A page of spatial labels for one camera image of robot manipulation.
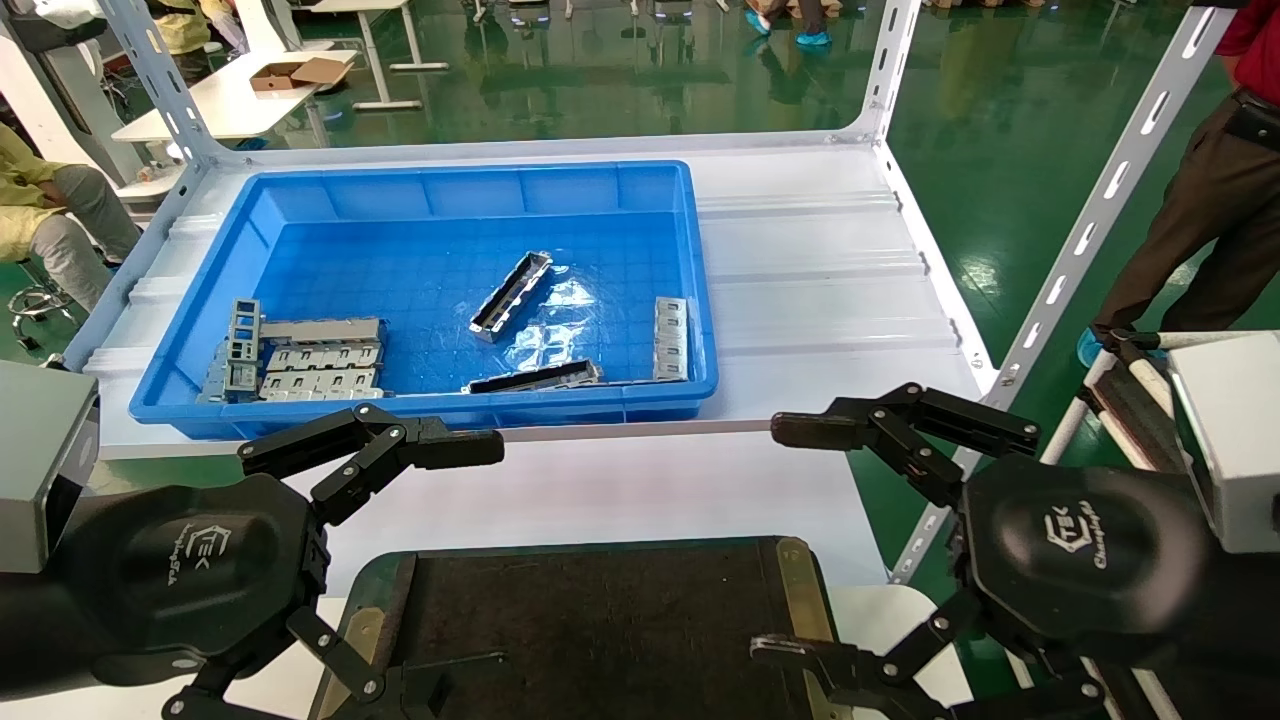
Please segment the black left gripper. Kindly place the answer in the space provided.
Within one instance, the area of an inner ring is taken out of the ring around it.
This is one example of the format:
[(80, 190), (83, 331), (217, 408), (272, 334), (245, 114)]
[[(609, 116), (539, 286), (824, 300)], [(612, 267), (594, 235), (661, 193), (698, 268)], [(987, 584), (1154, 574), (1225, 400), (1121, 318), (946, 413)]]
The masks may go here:
[(361, 404), (238, 448), (246, 475), (276, 479), (343, 459), (311, 503), (265, 475), (198, 489), (169, 486), (92, 497), (60, 543), (60, 643), (76, 678), (145, 685), (195, 679), (164, 719), (279, 719), (229, 703), (239, 676), (300, 642), (347, 691), (333, 719), (438, 719), (445, 674), (375, 670), (311, 607), (330, 562), (326, 532), (410, 468), (500, 462), (498, 430), (452, 430)]

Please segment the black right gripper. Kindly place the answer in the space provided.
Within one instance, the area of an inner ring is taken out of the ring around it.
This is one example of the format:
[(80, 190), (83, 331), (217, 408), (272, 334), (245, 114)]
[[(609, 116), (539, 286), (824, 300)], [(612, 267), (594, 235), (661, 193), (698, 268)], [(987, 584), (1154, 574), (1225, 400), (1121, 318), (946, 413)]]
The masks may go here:
[[(777, 413), (790, 448), (872, 451), (937, 507), (963, 506), (972, 579), (888, 653), (756, 635), (751, 660), (810, 673), (833, 705), (887, 719), (1084, 719), (1106, 703), (1085, 669), (1041, 685), (945, 706), (916, 675), (964, 632), (1028, 634), (1091, 659), (1140, 664), (1185, 635), (1211, 561), (1211, 530), (1188, 480), (1133, 468), (1062, 468), (1032, 456), (1041, 428), (918, 383), (823, 413)], [(932, 439), (1000, 457), (961, 491), (963, 469)], [(997, 609), (1018, 625), (1001, 628)]]

